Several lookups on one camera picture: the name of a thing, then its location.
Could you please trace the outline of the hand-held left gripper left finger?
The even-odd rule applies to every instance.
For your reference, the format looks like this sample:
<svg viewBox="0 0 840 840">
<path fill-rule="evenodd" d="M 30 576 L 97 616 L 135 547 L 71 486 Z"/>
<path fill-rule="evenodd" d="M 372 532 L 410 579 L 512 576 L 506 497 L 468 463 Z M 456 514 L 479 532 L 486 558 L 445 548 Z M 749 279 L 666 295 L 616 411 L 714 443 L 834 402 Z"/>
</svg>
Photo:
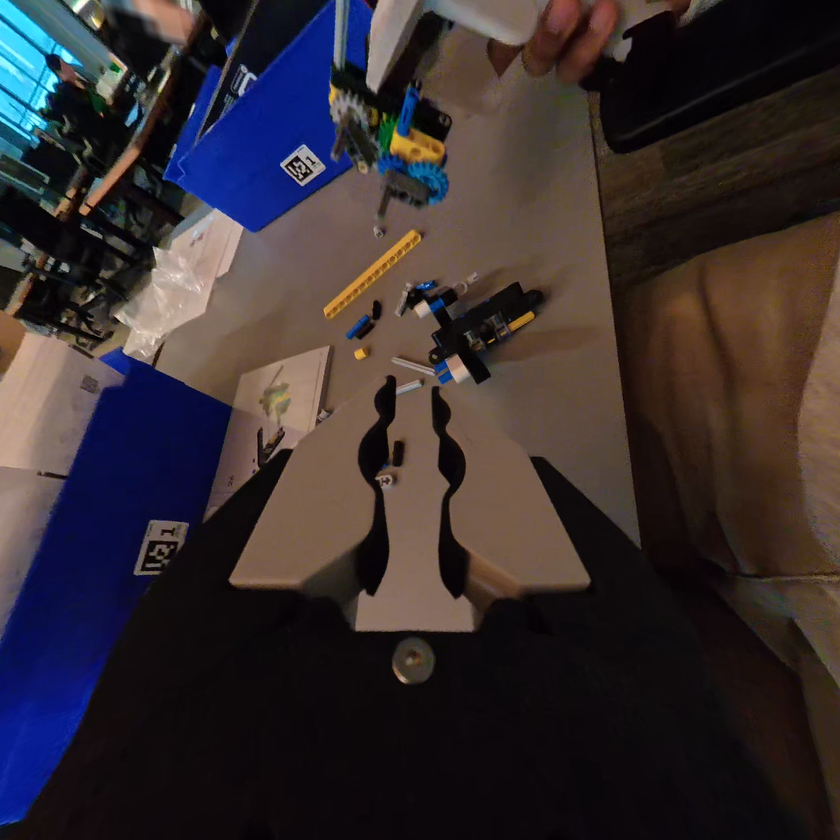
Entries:
<svg viewBox="0 0 840 840">
<path fill-rule="evenodd" d="M 396 378 L 379 377 L 291 450 L 229 583 L 357 599 L 379 589 L 389 559 L 384 491 Z"/>
</svg>

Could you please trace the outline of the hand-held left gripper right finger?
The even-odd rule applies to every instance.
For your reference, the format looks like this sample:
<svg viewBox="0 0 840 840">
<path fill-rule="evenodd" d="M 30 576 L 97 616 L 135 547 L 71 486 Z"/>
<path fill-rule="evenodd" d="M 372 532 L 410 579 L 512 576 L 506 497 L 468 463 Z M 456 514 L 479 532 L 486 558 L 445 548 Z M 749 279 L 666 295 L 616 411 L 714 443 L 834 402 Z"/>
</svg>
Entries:
<svg viewBox="0 0 840 840">
<path fill-rule="evenodd" d="M 441 386 L 432 390 L 446 483 L 438 568 L 468 602 L 572 593 L 592 583 L 528 453 Z"/>
</svg>

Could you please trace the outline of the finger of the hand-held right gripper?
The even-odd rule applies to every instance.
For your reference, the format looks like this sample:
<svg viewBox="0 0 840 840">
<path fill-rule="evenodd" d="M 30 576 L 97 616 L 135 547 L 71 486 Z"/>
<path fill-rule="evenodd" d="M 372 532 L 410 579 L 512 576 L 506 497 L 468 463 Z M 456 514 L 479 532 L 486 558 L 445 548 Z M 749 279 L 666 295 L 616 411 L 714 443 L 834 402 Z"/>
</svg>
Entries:
<svg viewBox="0 0 840 840">
<path fill-rule="evenodd" d="M 366 60 L 366 86 L 379 92 L 396 71 L 399 81 L 411 80 L 417 69 L 430 67 L 429 52 L 451 24 L 446 1 L 379 1 L 374 3 Z"/>
</svg>

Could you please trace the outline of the lego gear assembly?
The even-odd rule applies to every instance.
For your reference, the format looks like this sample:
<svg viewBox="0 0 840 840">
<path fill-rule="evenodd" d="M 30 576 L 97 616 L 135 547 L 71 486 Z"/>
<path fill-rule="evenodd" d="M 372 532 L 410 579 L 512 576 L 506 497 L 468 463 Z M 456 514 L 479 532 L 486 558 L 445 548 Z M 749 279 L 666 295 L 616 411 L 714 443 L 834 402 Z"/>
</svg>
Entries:
<svg viewBox="0 0 840 840">
<path fill-rule="evenodd" d="M 445 141 L 450 116 L 423 94 L 424 71 L 372 92 L 362 68 L 348 58 L 350 2 L 334 3 L 329 112 L 335 131 L 331 159 L 346 156 L 367 175 L 378 172 L 381 198 L 374 226 L 385 227 L 393 202 L 416 209 L 440 204 L 448 192 Z"/>
</svg>

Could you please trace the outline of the black lego frame assembly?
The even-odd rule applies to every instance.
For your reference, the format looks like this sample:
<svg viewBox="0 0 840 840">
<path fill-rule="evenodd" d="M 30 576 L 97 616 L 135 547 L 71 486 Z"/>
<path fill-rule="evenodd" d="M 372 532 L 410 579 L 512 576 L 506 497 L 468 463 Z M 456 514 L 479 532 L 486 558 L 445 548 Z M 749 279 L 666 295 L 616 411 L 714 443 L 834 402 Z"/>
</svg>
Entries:
<svg viewBox="0 0 840 840">
<path fill-rule="evenodd" d="M 485 361 L 487 353 L 536 319 L 546 301 L 541 289 L 525 290 L 515 281 L 454 314 L 453 307 L 477 279 L 473 275 L 457 288 L 437 287 L 426 292 L 427 302 L 410 310 L 420 319 L 436 321 L 428 362 L 436 370 L 438 385 L 488 382 L 491 372 Z"/>
</svg>

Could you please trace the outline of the lego instruction booklet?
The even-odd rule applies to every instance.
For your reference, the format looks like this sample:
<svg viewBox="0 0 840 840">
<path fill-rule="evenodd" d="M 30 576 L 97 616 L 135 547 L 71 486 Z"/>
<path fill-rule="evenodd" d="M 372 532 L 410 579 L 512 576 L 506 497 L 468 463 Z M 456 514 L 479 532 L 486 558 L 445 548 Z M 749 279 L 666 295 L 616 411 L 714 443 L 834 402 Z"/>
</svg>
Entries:
<svg viewBox="0 0 840 840">
<path fill-rule="evenodd" d="M 204 519 L 315 428 L 331 352 L 325 346 L 241 375 Z"/>
</svg>

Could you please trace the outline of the long yellow lego beam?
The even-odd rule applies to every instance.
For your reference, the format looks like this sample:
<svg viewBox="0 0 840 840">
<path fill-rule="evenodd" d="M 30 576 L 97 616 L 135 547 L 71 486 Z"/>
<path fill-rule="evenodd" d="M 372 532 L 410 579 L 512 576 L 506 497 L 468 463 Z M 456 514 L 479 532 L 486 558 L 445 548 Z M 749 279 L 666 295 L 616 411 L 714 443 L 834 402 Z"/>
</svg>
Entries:
<svg viewBox="0 0 840 840">
<path fill-rule="evenodd" d="M 393 247 L 390 247 L 382 256 L 372 262 L 324 306 L 322 309 L 324 318 L 332 320 L 338 316 L 355 299 L 419 246 L 423 240 L 424 234 L 418 230 L 414 229 L 405 234 Z"/>
</svg>

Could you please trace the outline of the person's right hand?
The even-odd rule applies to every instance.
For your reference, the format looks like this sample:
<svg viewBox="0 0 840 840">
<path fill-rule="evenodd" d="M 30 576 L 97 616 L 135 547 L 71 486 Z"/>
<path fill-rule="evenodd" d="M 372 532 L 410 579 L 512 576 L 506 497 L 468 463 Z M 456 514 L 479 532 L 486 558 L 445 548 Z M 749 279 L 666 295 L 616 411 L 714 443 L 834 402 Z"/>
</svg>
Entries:
<svg viewBox="0 0 840 840">
<path fill-rule="evenodd" d="M 564 85 L 578 86 L 592 74 L 620 14 L 614 1 L 598 1 L 590 7 L 578 1 L 552 1 L 524 46 L 488 42 L 490 64 L 499 77 L 519 61 L 531 77 L 553 75 Z"/>
</svg>

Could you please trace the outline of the blue plastic storage bin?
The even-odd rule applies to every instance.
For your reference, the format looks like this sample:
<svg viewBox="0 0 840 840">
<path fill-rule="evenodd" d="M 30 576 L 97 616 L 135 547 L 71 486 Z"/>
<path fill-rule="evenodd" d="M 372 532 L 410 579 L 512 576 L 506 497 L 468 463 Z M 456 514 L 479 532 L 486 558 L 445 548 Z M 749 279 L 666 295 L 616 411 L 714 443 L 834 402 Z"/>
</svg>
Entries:
<svg viewBox="0 0 840 840">
<path fill-rule="evenodd" d="M 256 233 L 351 168 L 333 161 L 335 2 L 253 2 L 164 179 Z"/>
<path fill-rule="evenodd" d="M 137 601 L 203 518 L 230 407 L 122 362 L 81 440 L 1 647 L 1 819 L 19 822 Z"/>
</svg>

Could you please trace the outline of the clear plastic bag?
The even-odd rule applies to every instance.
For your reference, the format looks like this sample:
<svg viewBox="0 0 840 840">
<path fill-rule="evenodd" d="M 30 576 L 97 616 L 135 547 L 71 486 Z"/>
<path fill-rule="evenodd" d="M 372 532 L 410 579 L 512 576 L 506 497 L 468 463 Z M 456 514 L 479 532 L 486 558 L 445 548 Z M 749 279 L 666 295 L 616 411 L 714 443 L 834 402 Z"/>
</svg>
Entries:
<svg viewBox="0 0 840 840">
<path fill-rule="evenodd" d="M 153 248 L 152 256 L 139 289 L 114 313 L 129 329 L 122 352 L 148 364 L 168 336 L 204 314 L 217 279 L 217 268 L 194 255 Z"/>
</svg>

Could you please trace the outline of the white paper sheet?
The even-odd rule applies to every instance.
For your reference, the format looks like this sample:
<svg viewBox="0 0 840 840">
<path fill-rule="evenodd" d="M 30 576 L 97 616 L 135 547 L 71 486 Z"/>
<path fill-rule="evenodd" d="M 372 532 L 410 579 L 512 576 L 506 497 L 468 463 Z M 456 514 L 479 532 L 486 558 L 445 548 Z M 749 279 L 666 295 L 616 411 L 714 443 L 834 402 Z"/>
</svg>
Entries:
<svg viewBox="0 0 840 840">
<path fill-rule="evenodd" d="M 204 206 L 178 225 L 163 250 L 182 257 L 197 277 L 217 280 L 228 273 L 244 232 L 232 218 Z"/>
</svg>

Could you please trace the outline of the white cardboard box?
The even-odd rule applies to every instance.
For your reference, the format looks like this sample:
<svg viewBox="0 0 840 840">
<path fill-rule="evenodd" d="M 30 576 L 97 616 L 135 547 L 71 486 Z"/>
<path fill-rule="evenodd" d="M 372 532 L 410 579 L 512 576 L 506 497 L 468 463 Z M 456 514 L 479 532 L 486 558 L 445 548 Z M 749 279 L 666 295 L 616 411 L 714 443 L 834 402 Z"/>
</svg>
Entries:
<svg viewBox="0 0 840 840">
<path fill-rule="evenodd" d="M 31 332 L 2 375 L 2 630 L 100 397 L 123 381 L 100 359 Z"/>
</svg>

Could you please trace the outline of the background wooden desk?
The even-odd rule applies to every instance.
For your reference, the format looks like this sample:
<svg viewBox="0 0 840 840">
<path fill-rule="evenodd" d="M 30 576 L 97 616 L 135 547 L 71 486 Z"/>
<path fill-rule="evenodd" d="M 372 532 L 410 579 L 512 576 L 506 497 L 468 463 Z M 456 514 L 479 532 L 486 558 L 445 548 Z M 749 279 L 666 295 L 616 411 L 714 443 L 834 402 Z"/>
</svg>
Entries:
<svg viewBox="0 0 840 840">
<path fill-rule="evenodd" d="M 198 14 L 183 45 L 171 46 L 159 65 L 152 69 L 146 87 L 137 95 L 134 104 L 140 116 L 130 126 L 118 125 L 108 142 L 85 146 L 72 152 L 77 173 L 70 180 L 68 194 L 60 206 L 58 216 L 78 215 L 88 222 L 104 218 L 104 210 L 115 200 L 125 197 L 148 209 L 153 218 L 174 225 L 183 217 L 153 192 L 134 184 L 133 172 L 141 168 L 154 183 L 163 182 L 163 164 L 172 155 L 175 136 L 180 132 L 193 107 L 197 91 L 187 82 L 207 70 L 197 58 L 196 46 L 209 31 L 209 20 Z"/>
</svg>

